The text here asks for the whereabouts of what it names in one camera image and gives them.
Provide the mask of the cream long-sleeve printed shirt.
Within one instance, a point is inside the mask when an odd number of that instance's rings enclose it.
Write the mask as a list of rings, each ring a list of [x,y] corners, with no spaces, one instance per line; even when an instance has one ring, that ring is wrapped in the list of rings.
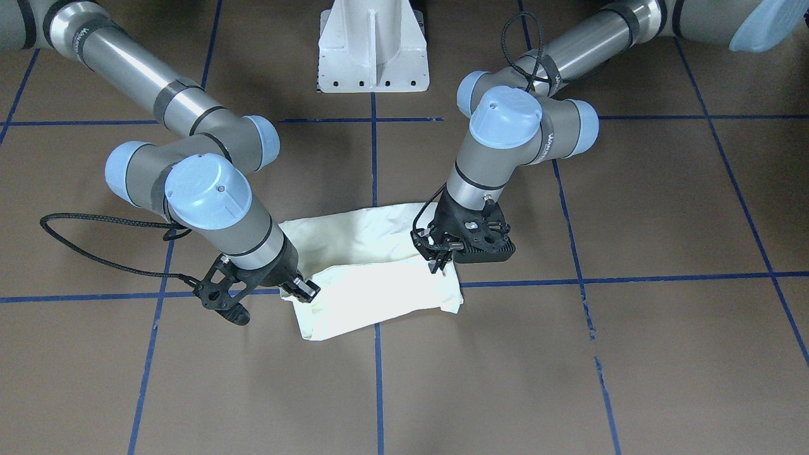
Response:
[[[415,310],[457,313],[463,303],[453,264],[430,273],[410,238],[419,203],[288,220],[281,230],[300,254],[301,274],[320,287],[310,303],[290,301],[301,336],[332,339]]]

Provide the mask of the white pillar with base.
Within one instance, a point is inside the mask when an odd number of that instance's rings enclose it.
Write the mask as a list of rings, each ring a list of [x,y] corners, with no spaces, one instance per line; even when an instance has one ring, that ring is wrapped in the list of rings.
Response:
[[[423,15],[410,1],[335,1],[320,13],[317,87],[327,94],[424,92]]]

